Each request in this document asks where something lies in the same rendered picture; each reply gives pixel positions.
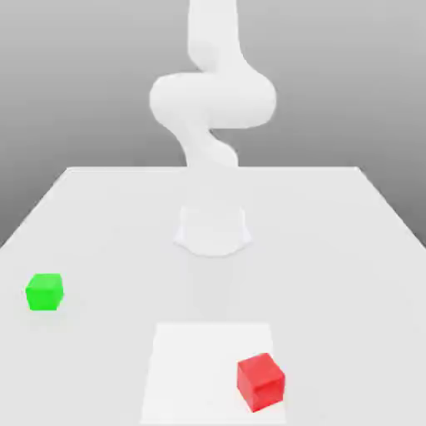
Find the small red cube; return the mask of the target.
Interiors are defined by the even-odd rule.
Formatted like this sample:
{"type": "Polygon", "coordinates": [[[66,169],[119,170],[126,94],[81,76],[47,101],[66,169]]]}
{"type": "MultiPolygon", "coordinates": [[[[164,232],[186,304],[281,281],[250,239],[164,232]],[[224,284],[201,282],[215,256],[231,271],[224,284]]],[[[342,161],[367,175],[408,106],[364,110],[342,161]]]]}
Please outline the small red cube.
{"type": "Polygon", "coordinates": [[[237,363],[236,387],[252,413],[284,400],[285,374],[269,353],[237,363]]]}

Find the small green cube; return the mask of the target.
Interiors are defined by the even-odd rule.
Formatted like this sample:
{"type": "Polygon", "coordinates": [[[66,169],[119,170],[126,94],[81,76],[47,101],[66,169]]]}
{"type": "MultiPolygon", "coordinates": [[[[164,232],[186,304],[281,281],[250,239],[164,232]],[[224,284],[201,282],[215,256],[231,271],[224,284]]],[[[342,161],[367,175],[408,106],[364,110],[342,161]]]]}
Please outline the small green cube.
{"type": "Polygon", "coordinates": [[[58,273],[35,274],[25,293],[30,310],[57,310],[64,296],[62,277],[58,273]]]}

